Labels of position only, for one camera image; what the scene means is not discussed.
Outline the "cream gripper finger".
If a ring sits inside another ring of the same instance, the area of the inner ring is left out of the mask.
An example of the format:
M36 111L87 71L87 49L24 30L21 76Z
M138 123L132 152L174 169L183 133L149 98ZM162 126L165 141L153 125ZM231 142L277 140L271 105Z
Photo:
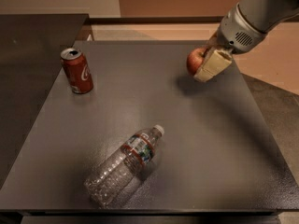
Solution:
M214 33L207 41L207 45L209 47L217 47L218 42L217 42L217 33Z
M233 61L233 55L227 49L212 47L201 54L203 62L196 70L193 78L199 82L207 82L223 70Z

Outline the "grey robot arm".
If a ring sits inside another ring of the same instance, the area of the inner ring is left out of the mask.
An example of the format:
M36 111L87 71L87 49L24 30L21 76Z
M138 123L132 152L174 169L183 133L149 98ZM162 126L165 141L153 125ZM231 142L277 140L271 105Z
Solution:
M243 54L259 45L282 21L299 14L299 0L240 0L223 17L216 33L203 52L188 56L193 78L207 82L233 62L234 54Z

